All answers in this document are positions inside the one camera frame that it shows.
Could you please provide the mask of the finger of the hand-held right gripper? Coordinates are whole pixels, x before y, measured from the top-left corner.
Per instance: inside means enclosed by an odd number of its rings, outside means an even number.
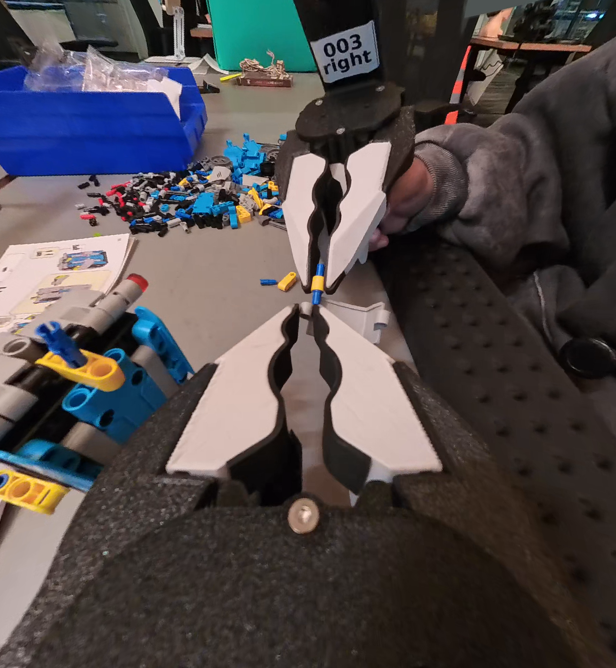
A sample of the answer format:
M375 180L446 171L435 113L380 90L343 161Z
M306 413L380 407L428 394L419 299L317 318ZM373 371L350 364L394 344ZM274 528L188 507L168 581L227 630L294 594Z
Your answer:
M334 293L356 263L365 263L369 242L387 208L383 181L391 154L390 141L375 141L358 149L345 163L346 194L336 207L333 231L324 233L320 251L325 261L325 290Z
M296 273L305 293L320 260L325 219L318 196L326 184L327 161L318 155L293 159L285 196L285 222Z

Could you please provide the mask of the person's right hand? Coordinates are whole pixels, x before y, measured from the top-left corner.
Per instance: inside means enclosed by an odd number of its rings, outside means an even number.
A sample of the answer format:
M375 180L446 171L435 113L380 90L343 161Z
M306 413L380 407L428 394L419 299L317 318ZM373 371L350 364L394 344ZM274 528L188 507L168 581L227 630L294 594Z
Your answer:
M429 205L434 192L435 180L427 165L414 158L387 194L387 210L370 238L369 251L385 248L390 237L400 234L409 221Z

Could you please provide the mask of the wooden background table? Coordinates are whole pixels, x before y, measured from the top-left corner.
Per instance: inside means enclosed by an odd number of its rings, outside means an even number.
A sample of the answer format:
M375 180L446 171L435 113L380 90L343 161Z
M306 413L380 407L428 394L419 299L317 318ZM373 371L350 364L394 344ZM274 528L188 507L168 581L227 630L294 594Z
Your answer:
M463 83L461 99L467 94L468 86L473 82L484 82L491 77L482 65L476 63L479 54L494 52L500 60L519 59L523 69L515 80L515 85L504 114L514 107L531 89L538 67L543 69L541 80L545 80L554 68L563 67L570 62L589 54L594 47L578 39L552 36L554 15L559 1L536 1L523 7L520 18L513 24L511 34L502 27L505 20L511 19L514 8L501 10L487 17L487 23L480 32L471 38L463 61Z

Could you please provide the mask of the orange striped post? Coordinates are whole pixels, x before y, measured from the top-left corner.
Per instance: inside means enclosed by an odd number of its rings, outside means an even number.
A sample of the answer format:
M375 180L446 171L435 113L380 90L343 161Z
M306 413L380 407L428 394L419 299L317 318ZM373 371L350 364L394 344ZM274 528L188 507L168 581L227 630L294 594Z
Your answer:
M455 80L455 84L452 90L452 94L450 97L449 103L452 105L457 105L460 104L461 99L462 99L462 93L463 93L463 85L464 85L464 79L465 79L465 70L467 67L468 59L470 56L470 51L471 51L471 46L467 46L467 49L465 50L465 53L463 55L463 59L461 62L461 65L459 67L459 72L457 74L457 78Z

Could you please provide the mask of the building instruction booklet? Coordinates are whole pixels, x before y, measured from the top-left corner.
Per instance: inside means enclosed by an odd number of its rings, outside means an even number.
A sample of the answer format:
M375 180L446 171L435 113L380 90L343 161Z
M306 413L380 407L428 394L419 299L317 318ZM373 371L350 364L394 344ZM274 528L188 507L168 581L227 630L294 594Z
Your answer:
M22 328L71 291L107 293L121 278L130 234L12 245L0 258L0 333Z

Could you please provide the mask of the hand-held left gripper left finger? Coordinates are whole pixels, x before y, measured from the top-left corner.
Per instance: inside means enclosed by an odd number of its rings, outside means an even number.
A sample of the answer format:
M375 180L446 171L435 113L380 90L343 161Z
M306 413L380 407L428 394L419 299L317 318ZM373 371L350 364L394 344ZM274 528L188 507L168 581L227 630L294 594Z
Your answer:
M302 447L281 395L300 319L300 307L287 306L215 361L166 473L235 480L262 505L301 492Z

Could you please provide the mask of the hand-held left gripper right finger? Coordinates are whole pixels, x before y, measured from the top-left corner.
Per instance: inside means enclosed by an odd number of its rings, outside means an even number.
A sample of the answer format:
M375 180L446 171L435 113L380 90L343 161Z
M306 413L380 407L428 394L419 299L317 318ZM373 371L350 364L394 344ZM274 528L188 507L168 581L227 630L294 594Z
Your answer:
M328 387L321 452L330 476L354 506L370 482L442 474L443 460L396 363L336 315L311 306L319 372Z

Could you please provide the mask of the blue and black brick model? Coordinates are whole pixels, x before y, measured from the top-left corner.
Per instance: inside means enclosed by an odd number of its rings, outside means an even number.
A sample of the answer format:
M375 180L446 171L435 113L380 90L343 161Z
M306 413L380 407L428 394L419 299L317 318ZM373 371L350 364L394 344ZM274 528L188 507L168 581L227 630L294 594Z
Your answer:
M89 491L194 375L159 316L129 311L147 287L131 273L106 294L71 291L0 332L0 504L51 515Z

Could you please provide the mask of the clear plastic bags in bin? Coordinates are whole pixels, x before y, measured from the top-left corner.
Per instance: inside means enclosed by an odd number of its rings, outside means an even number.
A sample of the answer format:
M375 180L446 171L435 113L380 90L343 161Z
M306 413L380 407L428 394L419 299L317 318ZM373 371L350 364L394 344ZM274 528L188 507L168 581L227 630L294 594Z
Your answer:
M149 63L118 62L94 47L85 52L44 42L36 52L23 86L33 92L162 93L181 118L182 85L169 77L167 68Z

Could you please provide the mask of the wooden model kit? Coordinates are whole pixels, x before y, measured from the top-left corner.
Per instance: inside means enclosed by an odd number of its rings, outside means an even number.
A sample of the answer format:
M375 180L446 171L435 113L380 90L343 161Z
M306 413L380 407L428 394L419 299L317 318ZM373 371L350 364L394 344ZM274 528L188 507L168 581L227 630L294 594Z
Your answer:
M292 88L294 77L287 71L285 61L277 59L271 51L267 51L267 55L270 57L269 65L262 65L253 58L241 60L237 85L255 88Z

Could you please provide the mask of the pile of building pieces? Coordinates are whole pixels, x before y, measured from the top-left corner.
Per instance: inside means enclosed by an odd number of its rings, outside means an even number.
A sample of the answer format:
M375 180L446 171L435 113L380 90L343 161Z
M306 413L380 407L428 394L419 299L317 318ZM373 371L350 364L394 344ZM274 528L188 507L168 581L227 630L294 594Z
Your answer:
M87 200L75 205L79 218L95 227L115 214L132 235L165 237L172 229L239 229L251 221L286 230L282 198L275 180L276 161L287 141L260 143L243 134L242 144L226 141L220 155L203 157L182 171L140 172L97 191L91 175L78 185Z

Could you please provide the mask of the grey curved panel piece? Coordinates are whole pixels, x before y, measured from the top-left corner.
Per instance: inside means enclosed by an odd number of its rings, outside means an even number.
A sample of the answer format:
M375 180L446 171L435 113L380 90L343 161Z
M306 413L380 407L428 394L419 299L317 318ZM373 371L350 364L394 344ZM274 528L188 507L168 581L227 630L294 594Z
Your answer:
M391 318L391 312L385 308L383 302L360 307L332 299L323 299L321 306L373 345L379 345L382 332L387 328Z

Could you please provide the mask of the grey desk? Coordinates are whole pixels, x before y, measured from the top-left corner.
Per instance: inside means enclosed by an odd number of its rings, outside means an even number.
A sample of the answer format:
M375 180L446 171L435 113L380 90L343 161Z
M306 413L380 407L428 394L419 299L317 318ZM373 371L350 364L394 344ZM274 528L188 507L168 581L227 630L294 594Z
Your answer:
M208 123L199 156L220 154L226 140L239 143L249 133L270 143L295 127L299 112L322 95L315 73L297 73L290 89L241 88L207 80L220 88L207 94ZM84 197L80 176L16 178L0 189L0 257L10 245L84 238L128 228L114 215L97 228L79 220L75 204ZM294 287L283 293L261 287L260 279L281 279L294 269L285 233L258 222L239 230L170 231L164 238L141 234L128 270L150 286L139 303L159 315L195 370L220 357L282 307L303 301ZM348 506L345 488L327 472L321 455L323 401L327 385L318 370L319 350L301 334L292 350L293 374L282 390L288 425L303 446L303 488L321 500ZM43 582L83 494L70 492L53 516L14 506L0 523L0 647L19 622Z

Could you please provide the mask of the blue storage bin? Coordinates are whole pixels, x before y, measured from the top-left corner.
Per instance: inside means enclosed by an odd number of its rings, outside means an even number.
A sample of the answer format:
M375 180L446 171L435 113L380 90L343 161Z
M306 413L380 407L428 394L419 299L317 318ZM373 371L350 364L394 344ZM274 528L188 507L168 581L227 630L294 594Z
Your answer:
M34 92L27 69L0 71L0 166L12 176L180 171L192 162L208 121L191 71L178 116L160 92Z

